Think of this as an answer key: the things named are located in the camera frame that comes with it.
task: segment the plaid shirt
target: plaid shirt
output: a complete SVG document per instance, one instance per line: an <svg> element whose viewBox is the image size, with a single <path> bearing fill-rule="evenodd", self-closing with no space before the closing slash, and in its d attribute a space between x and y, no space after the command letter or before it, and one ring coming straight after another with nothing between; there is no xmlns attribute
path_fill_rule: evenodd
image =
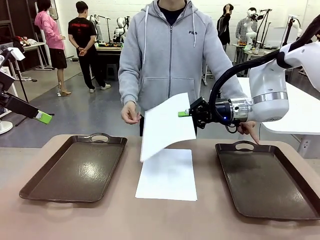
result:
<svg viewBox="0 0 320 240"><path fill-rule="evenodd" d="M240 38L241 42L247 42L247 38L246 38L247 28L244 26L245 23L246 23L246 18L240 20L235 30L235 37L237 39ZM252 30L254 32L257 32L257 28L258 28L258 23L254 21L252 25Z"/></svg>

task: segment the hoodie drawstring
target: hoodie drawstring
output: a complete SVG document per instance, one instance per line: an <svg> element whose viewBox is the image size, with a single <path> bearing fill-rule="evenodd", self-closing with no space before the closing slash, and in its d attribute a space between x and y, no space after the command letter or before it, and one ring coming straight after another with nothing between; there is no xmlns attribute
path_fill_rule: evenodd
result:
<svg viewBox="0 0 320 240"><path fill-rule="evenodd" d="M149 13L149 6L146 7L145 19L144 19L144 51L143 51L143 64L142 65L145 65L145 60L146 60L148 13Z"/></svg>
<svg viewBox="0 0 320 240"><path fill-rule="evenodd" d="M191 3L192 6L192 24L193 24L193 33L194 33L194 44L193 47L196 47L196 41L197 41L197 37L196 37L196 29L195 29L195 12L194 12L194 4Z"/></svg>

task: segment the black jacket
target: black jacket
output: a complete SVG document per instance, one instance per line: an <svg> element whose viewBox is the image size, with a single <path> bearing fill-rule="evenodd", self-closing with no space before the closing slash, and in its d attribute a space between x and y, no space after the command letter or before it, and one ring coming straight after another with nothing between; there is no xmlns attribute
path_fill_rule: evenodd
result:
<svg viewBox="0 0 320 240"><path fill-rule="evenodd" d="M221 16L218 20L216 29L218 31L218 37L222 45L230 44L230 32L229 32L229 21L230 14L227 13L225 16Z"/></svg>

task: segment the hoodie pocket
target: hoodie pocket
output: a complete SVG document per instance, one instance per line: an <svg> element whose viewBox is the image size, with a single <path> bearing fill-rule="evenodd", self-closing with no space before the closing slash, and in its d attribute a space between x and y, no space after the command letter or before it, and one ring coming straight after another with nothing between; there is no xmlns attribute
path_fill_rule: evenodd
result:
<svg viewBox="0 0 320 240"><path fill-rule="evenodd" d="M196 101L195 80L193 78L173 77L171 80L170 97L188 93L190 103Z"/></svg>
<svg viewBox="0 0 320 240"><path fill-rule="evenodd" d="M169 79L167 77L145 77L138 96L140 107L147 111L168 99Z"/></svg>

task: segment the gray hoodie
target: gray hoodie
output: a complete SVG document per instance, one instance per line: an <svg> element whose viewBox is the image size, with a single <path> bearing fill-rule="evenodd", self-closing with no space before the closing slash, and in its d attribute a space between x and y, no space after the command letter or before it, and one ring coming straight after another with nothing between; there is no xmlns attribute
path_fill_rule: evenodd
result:
<svg viewBox="0 0 320 240"><path fill-rule="evenodd" d="M143 112L180 93L188 93L193 103L200 97L204 60L215 79L232 67L212 19L188 0L170 26L154 0L132 18L124 41L119 68L122 103L138 103ZM246 97L236 76L224 84L222 94L228 99Z"/></svg>

